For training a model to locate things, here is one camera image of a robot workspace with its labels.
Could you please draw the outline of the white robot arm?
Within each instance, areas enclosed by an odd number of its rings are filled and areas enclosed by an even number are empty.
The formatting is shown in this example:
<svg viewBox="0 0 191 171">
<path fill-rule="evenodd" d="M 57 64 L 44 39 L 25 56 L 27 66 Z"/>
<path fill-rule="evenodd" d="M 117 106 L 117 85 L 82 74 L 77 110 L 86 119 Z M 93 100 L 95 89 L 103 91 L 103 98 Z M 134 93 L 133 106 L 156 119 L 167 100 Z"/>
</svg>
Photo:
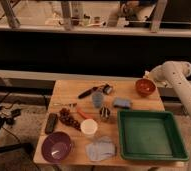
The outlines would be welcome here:
<svg viewBox="0 0 191 171">
<path fill-rule="evenodd" d="M 144 78 L 152 79 L 155 82 L 168 82 L 185 106 L 191 118 L 191 83 L 187 77 L 191 75 L 191 63 L 187 61 L 166 61 L 162 65 L 146 71 Z M 187 171 L 191 171 L 191 155 Z"/>
</svg>

